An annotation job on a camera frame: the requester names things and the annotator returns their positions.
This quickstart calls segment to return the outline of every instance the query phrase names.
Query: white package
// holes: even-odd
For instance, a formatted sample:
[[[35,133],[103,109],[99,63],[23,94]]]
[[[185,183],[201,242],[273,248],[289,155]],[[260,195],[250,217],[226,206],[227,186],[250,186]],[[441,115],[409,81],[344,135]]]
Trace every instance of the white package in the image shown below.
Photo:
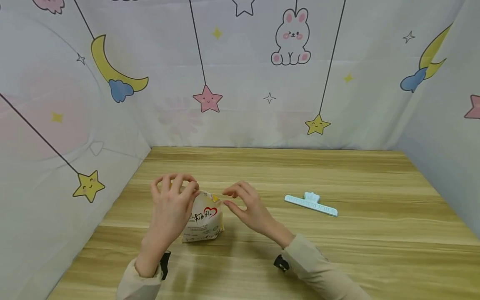
[[[182,232],[182,242],[217,238],[223,227],[222,202],[208,192],[201,192],[194,202],[190,219]]]

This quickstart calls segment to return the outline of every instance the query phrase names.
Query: wood grain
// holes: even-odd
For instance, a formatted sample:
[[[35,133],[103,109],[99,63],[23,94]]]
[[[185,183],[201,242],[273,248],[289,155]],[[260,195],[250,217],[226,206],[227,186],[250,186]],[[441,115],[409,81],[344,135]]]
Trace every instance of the wood grain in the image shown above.
[[[191,173],[212,193],[248,181],[276,219],[314,242],[374,299],[480,299],[480,241],[401,152],[158,147],[50,300],[114,298],[149,224],[148,185],[170,172]],[[339,217],[283,201],[304,192],[320,194]],[[171,246],[158,299],[318,298],[273,267],[278,246],[224,212],[226,231],[216,240]]]

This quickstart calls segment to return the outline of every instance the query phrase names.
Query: smiling star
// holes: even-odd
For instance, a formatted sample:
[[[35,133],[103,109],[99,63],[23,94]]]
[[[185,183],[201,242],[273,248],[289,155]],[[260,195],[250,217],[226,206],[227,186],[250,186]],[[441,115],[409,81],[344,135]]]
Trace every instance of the smiling star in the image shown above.
[[[105,185],[98,181],[97,170],[95,170],[95,172],[93,172],[90,176],[79,173],[78,180],[80,182],[80,186],[75,191],[75,193],[73,193],[73,196],[85,196],[90,203],[93,203],[96,193],[105,188]]]
[[[322,117],[320,117],[320,115],[316,116],[313,121],[305,122],[305,124],[307,124],[307,126],[309,127],[307,134],[312,134],[314,132],[323,134],[324,128],[330,125],[330,123],[322,120]]]
[[[212,91],[210,91],[208,86],[204,86],[203,93],[199,95],[193,95],[193,98],[200,102],[201,112],[206,112],[209,109],[220,112],[220,109],[218,108],[218,102],[222,97],[222,95],[212,94]]]

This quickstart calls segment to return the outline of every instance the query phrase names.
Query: red heart logo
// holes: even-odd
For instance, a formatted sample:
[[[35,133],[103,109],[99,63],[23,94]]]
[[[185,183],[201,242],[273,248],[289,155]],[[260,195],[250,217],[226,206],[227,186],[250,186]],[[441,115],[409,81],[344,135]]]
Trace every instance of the red heart logo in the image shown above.
[[[207,210],[210,210],[210,211],[214,210],[214,211],[215,211],[215,213],[214,213],[213,215],[211,215],[210,218],[213,217],[213,216],[215,216],[215,215],[218,213],[218,210],[217,210],[215,207],[213,207],[213,208],[206,207],[206,208],[204,209],[204,214],[206,213]]]

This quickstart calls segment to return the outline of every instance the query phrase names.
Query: finger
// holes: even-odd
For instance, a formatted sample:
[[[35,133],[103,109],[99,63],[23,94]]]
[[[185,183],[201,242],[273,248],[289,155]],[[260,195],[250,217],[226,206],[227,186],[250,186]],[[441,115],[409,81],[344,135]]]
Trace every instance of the finger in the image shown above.
[[[170,184],[173,178],[177,176],[176,173],[173,174],[167,174],[163,176],[163,181],[162,181],[162,193],[166,193],[170,191]]]
[[[150,184],[150,192],[153,195],[158,195],[160,194],[160,191],[158,190],[158,184],[163,180],[163,175],[158,177],[157,179],[153,180],[152,183]]]
[[[243,221],[247,216],[245,211],[238,207],[232,201],[225,200],[223,204],[225,204],[230,209],[230,211],[233,212],[241,221]]]
[[[173,181],[172,187],[170,188],[171,191],[174,191],[180,194],[180,187],[182,186],[184,181],[196,181],[190,174],[178,174],[175,180]]]
[[[237,197],[238,197],[238,195],[237,195],[236,192],[226,192],[226,191],[223,191],[222,194],[225,195],[225,196],[233,197],[233,198],[237,198]]]
[[[247,191],[250,196],[255,197],[258,195],[257,191],[255,190],[254,187],[252,187],[248,182],[245,181],[239,181],[237,182],[239,186],[241,186],[245,191]]]
[[[192,208],[193,208],[193,201],[195,200],[195,198],[200,195],[200,191],[196,191],[195,193],[193,193],[193,195],[191,196],[191,200],[188,202],[188,205],[187,205],[187,213],[191,214],[192,213]]]
[[[240,197],[245,205],[248,207],[252,203],[252,197],[239,185],[234,184],[225,190],[226,193],[231,192],[232,196],[236,198]]]
[[[195,193],[199,189],[200,189],[200,186],[196,181],[190,181],[187,184],[187,187],[181,193],[182,199],[185,199],[186,201],[190,201],[193,193]]]

